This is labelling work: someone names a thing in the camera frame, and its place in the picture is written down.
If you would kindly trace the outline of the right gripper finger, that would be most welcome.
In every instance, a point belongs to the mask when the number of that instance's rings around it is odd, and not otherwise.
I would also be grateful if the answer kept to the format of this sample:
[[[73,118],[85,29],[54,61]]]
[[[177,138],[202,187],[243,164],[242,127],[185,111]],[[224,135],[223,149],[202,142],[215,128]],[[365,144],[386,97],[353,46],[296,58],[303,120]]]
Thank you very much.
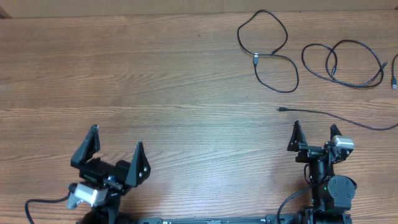
[[[302,131],[302,127],[299,120],[294,123],[294,128],[292,131],[292,136],[290,138],[289,144],[287,146],[288,151],[299,152],[306,149],[308,142]]]
[[[336,126],[336,124],[332,124],[330,126],[330,142],[336,142],[336,139],[341,136],[341,132]]]

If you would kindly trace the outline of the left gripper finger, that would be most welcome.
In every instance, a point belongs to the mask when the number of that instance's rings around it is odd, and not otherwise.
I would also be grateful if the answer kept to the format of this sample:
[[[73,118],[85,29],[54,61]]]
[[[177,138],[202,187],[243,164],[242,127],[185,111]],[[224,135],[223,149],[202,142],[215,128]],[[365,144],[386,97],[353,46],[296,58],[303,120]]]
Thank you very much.
[[[99,126],[94,124],[90,127],[81,145],[72,155],[71,166],[78,167],[84,165],[98,151],[100,151]]]
[[[131,187],[141,185],[150,176],[150,171],[151,167],[144,151],[143,142],[139,141],[134,151],[125,184]]]

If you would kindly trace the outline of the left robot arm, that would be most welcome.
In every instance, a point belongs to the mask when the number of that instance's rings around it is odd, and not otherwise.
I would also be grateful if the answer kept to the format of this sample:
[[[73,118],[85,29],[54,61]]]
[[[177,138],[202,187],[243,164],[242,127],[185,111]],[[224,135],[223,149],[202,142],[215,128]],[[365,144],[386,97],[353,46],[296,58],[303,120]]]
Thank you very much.
[[[128,218],[119,217],[121,197],[141,185],[151,172],[143,142],[137,143],[130,162],[119,160],[112,165],[93,157],[99,151],[99,126],[94,124],[71,158],[71,166],[79,170],[83,181],[70,187],[67,208],[81,203],[91,206],[80,223],[129,223]]]

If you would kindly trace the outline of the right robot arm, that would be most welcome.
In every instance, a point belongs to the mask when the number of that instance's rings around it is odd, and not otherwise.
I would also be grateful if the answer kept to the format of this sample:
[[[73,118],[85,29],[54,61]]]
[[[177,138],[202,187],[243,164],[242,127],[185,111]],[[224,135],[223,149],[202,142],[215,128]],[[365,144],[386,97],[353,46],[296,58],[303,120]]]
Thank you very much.
[[[311,191],[312,204],[303,207],[292,218],[282,220],[281,210],[277,212],[278,223],[351,223],[346,213],[357,189],[356,182],[343,175],[336,175],[333,166],[345,161],[354,150],[354,142],[340,133],[336,125],[330,127],[330,140],[323,146],[310,146],[302,131],[300,121],[294,123],[287,150],[296,152],[295,161],[305,164],[304,174],[308,187],[300,190],[285,201]]]

